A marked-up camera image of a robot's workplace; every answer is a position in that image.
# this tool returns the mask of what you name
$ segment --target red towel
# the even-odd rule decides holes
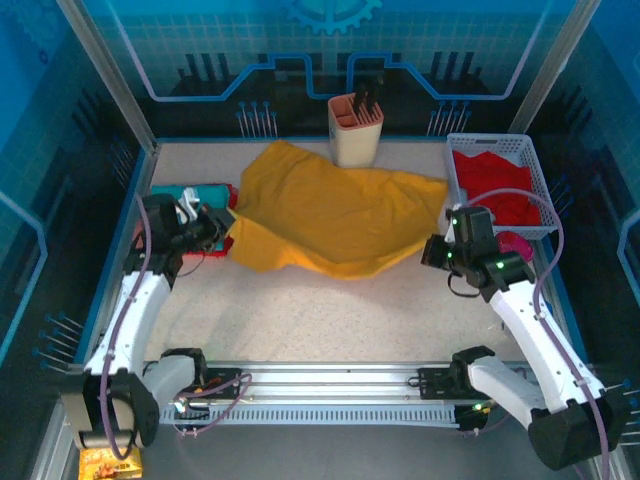
[[[467,190],[469,200],[496,188],[519,188],[531,192],[531,171],[496,155],[485,152],[467,157],[453,152],[460,188]],[[540,225],[540,212],[523,195],[501,194],[475,205],[487,207],[495,215],[495,225]]]

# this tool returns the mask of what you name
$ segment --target teal cloth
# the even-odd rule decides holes
[[[187,187],[195,188],[198,197],[200,197],[200,204],[206,203],[211,208],[226,208],[229,206],[230,195],[229,188],[226,185],[163,185],[151,187],[151,194],[168,193],[176,200],[179,200],[182,192]],[[222,250],[224,250],[224,239],[220,240],[216,245],[217,252]]]

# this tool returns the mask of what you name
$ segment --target yellow towel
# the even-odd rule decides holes
[[[299,265],[370,277],[424,246],[446,193],[444,180],[342,169],[277,141],[242,174],[231,256],[258,272]]]

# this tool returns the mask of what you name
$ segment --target white basket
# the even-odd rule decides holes
[[[518,167],[529,167],[531,170],[531,180],[533,183],[533,193],[541,196],[549,204],[551,197],[547,182],[540,168],[540,161],[533,148],[533,142],[528,135],[500,135],[491,133],[451,133],[447,136],[447,148],[445,151],[445,160],[447,162],[447,175],[449,177],[449,189],[451,191],[451,200],[453,203],[463,203],[469,199],[463,198],[458,184],[458,176],[456,174],[455,162],[453,160],[453,151],[460,152],[468,157],[474,157],[484,152],[495,153],[502,158],[509,160]],[[553,222],[553,217],[549,211],[538,205],[540,210],[541,225],[533,226],[511,226],[511,225],[494,225],[495,233],[509,231],[522,235],[527,240],[541,240],[547,234],[557,229]]]

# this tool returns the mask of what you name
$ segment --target speckled tabletop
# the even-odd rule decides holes
[[[242,170],[266,145],[165,144],[153,184],[239,186]],[[299,145],[328,155],[325,143]],[[443,143],[382,142],[377,166],[445,178],[443,151]],[[208,360],[448,361],[475,345],[488,346],[504,360],[524,358],[488,305],[454,297],[446,272],[420,265],[419,258],[353,282],[297,267],[257,274],[230,259],[208,258],[176,282],[146,358],[193,346]],[[186,257],[183,271],[199,261]],[[465,287],[463,281],[456,285]]]

